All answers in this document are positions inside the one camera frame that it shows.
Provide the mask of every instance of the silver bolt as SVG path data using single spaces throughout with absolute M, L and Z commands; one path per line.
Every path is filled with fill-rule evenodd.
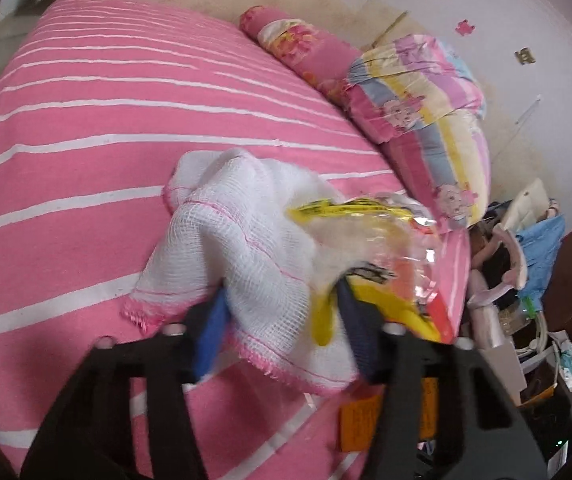
M 182 335 L 184 332 L 186 332 L 186 327 L 181 323 L 171 323 L 162 328 L 164 335 Z
M 406 327 L 399 323 L 385 323 L 382 330 L 390 335 L 404 335 Z
M 95 341 L 95 348 L 99 348 L 100 350 L 109 350 L 117 344 L 117 341 L 114 337 L 110 335 L 103 335 L 97 341 Z
M 475 342 L 467 337 L 458 337 L 455 339 L 455 346 L 460 350 L 472 350 L 475 348 Z

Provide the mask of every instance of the plastic wrapper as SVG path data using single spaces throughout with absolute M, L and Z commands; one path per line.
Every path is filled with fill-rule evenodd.
M 441 340 L 426 313 L 436 291 L 440 239 L 428 209 L 401 194 L 335 204 L 312 202 L 290 216 L 316 241 L 310 280 L 314 341 L 333 337 L 336 281 L 346 276 L 355 296 L 375 304 L 384 318 L 416 335 Z

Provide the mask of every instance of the transparent plastic packaging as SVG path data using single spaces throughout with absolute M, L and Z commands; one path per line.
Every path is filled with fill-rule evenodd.
M 317 243 L 309 285 L 312 335 L 319 345 L 333 336 L 332 289 L 342 276 L 387 320 L 439 340 L 425 310 L 436 291 L 441 244 L 428 209 L 405 195 L 388 194 L 343 204 L 322 200 L 290 215 Z

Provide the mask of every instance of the pink striped bed sheet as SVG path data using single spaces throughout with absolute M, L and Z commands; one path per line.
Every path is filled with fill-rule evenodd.
M 229 23 L 133 0 L 58 0 L 15 54 L 0 78 L 0 446 L 16 468 L 89 345 L 141 337 L 118 310 L 170 219 L 160 194 L 176 162 L 231 146 L 310 168 L 348 196 L 401 189 L 336 108 Z M 446 235 L 441 257 L 456 328 L 466 232 Z M 210 478 L 354 478 L 362 455 L 333 451 L 344 395 L 313 412 L 222 354 L 188 393 Z M 139 460 L 146 472 L 145 452 Z

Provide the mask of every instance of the bed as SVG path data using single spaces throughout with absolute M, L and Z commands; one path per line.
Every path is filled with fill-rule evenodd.
M 120 304 L 168 225 L 161 191 L 179 158 L 235 146 L 314 170 L 346 196 L 402 190 L 338 108 L 227 22 L 133 0 L 58 0 L 10 61 L 0 78 L 0 448 L 17 470 L 93 341 L 141 338 Z M 444 236 L 439 287 L 455 331 L 469 252 L 465 230 Z M 335 451 L 342 396 L 311 400 L 225 352 L 188 392 L 210 478 L 355 477 L 363 454 Z M 140 386 L 137 442 L 145 406 Z M 150 473 L 145 452 L 138 463 Z

